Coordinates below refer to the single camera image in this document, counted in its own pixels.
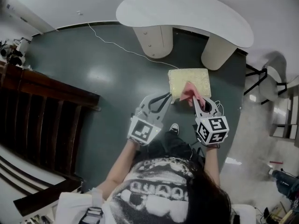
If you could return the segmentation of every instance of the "white table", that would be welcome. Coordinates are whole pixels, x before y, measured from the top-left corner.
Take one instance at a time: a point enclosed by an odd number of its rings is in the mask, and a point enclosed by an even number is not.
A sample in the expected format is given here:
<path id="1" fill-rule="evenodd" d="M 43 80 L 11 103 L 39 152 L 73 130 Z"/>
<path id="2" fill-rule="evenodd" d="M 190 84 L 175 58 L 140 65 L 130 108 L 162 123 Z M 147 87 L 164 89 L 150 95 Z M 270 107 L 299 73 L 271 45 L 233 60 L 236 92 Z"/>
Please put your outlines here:
<path id="1" fill-rule="evenodd" d="M 218 0 L 124 0 L 117 20 L 133 27 L 144 53 L 152 58 L 172 50 L 172 26 L 186 26 L 210 33 L 201 60 L 217 70 L 237 47 L 253 44 L 250 25 L 235 10 Z"/>

